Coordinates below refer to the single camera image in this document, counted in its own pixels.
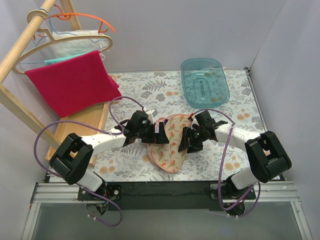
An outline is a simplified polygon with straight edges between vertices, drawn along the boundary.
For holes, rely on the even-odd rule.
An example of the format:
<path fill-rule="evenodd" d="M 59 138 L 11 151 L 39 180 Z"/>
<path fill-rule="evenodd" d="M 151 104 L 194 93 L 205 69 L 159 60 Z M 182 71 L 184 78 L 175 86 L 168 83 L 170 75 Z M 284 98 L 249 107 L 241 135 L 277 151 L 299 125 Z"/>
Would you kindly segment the peach floral mesh laundry bag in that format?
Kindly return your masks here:
<path fill-rule="evenodd" d="M 181 168 L 187 157 L 187 151 L 178 151 L 182 141 L 183 128 L 192 126 L 187 114 L 173 114 L 167 118 L 161 117 L 155 122 L 158 127 L 164 123 L 164 131 L 169 139 L 168 144 L 148 144 L 147 154 L 151 162 L 167 173 L 175 174 Z"/>

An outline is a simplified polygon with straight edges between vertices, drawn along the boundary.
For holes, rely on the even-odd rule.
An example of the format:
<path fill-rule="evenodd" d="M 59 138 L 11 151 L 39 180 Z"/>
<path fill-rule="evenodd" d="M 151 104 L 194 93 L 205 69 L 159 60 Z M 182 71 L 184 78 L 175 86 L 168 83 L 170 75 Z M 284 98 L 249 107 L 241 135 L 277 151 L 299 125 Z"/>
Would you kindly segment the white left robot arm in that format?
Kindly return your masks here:
<path fill-rule="evenodd" d="M 70 133 L 52 155 L 49 165 L 69 185 L 84 187 L 95 200 L 101 200 L 107 193 L 106 182 L 89 169 L 91 158 L 130 145 L 137 139 L 145 144 L 168 144 L 165 123 L 165 120 L 155 122 L 152 110 L 137 110 L 108 133 L 86 136 Z"/>

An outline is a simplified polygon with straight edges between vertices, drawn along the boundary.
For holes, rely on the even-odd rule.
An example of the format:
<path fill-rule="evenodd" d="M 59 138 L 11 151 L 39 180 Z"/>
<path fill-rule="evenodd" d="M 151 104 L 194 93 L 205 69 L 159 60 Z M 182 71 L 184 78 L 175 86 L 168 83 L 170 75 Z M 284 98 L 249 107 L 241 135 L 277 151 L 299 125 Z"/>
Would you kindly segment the teal folded cloth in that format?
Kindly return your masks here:
<path fill-rule="evenodd" d="M 47 60 L 44 61 L 44 64 L 46 66 L 49 66 L 49 65 L 53 65 L 53 64 L 56 64 L 56 63 L 60 63 L 60 62 L 63 62 L 63 61 L 67 61 L 67 60 L 82 56 L 84 54 L 86 54 L 86 52 L 85 53 L 80 53 L 80 54 L 75 54 L 75 55 L 70 55 L 70 56 L 65 56 L 65 57 L 58 57 L 58 58 L 54 58 L 54 59 L 47 59 Z"/>

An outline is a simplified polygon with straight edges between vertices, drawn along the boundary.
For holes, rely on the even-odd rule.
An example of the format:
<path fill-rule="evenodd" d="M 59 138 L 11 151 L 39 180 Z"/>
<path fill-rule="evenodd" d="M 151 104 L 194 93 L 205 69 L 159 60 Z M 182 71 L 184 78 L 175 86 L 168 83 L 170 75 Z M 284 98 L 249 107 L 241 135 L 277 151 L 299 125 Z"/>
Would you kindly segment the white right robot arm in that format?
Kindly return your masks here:
<path fill-rule="evenodd" d="M 182 129 L 179 152 L 203 150 L 205 141 L 231 145 L 247 154 L 249 167 L 229 176 L 220 187 L 222 196 L 237 199 L 257 183 L 267 183 L 292 167 L 292 162 L 276 134 L 239 129 L 224 120 L 215 121 L 208 110 L 190 115 L 191 127 Z"/>

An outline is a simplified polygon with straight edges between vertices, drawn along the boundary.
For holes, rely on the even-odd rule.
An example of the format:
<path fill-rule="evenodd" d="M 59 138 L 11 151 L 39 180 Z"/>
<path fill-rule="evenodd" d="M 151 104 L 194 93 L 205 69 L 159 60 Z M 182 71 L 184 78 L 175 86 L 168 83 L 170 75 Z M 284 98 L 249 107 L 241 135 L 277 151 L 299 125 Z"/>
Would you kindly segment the white cloth on hanger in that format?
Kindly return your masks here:
<path fill-rule="evenodd" d="M 53 32 L 52 36 L 55 40 L 65 37 L 98 35 L 98 30 L 75 30 L 75 31 L 58 31 Z M 48 58 L 61 58 L 82 53 L 88 53 L 98 50 L 102 47 L 108 47 L 109 41 L 106 39 L 78 39 L 64 41 L 47 46 L 43 49 Z"/>

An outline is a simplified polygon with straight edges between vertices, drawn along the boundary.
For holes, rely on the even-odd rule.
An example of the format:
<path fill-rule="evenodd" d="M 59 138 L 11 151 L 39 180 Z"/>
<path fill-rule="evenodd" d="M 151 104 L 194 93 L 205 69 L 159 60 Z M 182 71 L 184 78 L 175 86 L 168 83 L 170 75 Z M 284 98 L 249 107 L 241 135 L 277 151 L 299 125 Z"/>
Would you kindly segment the floral patterned table mat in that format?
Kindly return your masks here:
<path fill-rule="evenodd" d="M 224 74 L 230 97 L 212 117 L 216 121 L 234 121 L 240 129 L 263 133 L 265 127 L 245 71 L 226 70 Z M 112 77 L 125 98 L 113 103 L 106 129 L 114 127 L 116 121 L 130 118 L 139 105 L 156 109 L 158 117 L 194 112 L 184 97 L 179 71 L 115 73 Z M 148 157 L 146 145 L 140 141 L 105 151 L 95 160 L 91 169 L 108 182 L 214 181 L 226 179 L 249 166 L 244 151 L 215 141 L 206 141 L 202 151 L 188 154 L 177 173 L 155 166 Z"/>

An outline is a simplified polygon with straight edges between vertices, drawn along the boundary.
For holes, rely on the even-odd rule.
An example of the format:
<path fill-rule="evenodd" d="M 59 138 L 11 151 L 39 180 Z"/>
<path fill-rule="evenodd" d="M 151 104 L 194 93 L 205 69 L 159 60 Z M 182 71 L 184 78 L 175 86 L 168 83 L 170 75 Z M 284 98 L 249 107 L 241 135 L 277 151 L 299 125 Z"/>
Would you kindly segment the beige wooden hanger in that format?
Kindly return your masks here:
<path fill-rule="evenodd" d="M 69 60 L 74 57 L 98 51 L 101 55 L 113 46 L 110 36 L 97 30 L 49 31 L 43 28 L 35 46 L 23 53 L 14 63 L 12 70 L 24 74 L 23 67 L 44 67 Z"/>

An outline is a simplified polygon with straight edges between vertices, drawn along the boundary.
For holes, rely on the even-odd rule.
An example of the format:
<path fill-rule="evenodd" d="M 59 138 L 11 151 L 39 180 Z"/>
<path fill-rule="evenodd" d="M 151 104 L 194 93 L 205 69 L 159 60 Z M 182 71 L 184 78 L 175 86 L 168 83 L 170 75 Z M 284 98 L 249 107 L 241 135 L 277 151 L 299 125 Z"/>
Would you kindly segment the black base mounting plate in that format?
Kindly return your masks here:
<path fill-rule="evenodd" d="M 210 193 L 216 181 L 109 182 L 106 197 L 122 210 L 221 211 L 218 198 Z"/>

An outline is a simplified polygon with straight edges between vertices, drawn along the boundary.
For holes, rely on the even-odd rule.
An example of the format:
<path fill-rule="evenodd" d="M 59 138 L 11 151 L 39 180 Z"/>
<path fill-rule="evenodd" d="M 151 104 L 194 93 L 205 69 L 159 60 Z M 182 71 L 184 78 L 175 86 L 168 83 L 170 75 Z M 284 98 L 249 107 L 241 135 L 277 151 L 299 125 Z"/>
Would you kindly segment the orange plastic hanger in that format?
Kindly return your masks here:
<path fill-rule="evenodd" d="M 75 5 L 67 0 L 55 3 L 44 19 L 41 28 L 50 32 L 73 32 L 79 30 L 97 30 L 99 34 L 115 34 L 116 28 L 102 17 L 76 11 Z"/>

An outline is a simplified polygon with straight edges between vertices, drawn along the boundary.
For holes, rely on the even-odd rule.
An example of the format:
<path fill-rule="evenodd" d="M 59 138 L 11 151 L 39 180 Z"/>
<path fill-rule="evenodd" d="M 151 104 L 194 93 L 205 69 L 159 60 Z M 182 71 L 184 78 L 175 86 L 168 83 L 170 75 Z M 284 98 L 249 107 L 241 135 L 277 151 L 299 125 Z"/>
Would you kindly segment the aluminium frame rail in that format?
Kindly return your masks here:
<path fill-rule="evenodd" d="M 83 203 L 40 205 L 32 240 L 310 240 L 300 202 L 249 202 L 234 218 L 204 209 L 125 210 L 109 227 L 85 216 Z"/>

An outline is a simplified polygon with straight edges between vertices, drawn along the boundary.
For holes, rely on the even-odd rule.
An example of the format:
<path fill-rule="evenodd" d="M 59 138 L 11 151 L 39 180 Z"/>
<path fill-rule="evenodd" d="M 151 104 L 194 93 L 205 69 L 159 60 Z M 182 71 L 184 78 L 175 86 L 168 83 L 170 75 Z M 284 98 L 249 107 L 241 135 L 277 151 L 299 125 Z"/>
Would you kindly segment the magenta red towel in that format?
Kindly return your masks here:
<path fill-rule="evenodd" d="M 25 74 L 60 118 L 122 95 L 97 50 Z"/>

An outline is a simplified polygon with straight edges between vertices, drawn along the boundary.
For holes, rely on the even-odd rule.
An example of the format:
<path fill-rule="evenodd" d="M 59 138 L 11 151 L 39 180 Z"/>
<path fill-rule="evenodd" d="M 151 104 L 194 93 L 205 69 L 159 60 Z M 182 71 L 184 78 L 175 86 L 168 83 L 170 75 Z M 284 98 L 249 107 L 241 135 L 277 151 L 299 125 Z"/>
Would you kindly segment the clear teal plastic tub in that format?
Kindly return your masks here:
<path fill-rule="evenodd" d="M 192 58 L 181 66 L 184 97 L 196 109 L 217 108 L 230 98 L 222 65 L 212 58 Z"/>

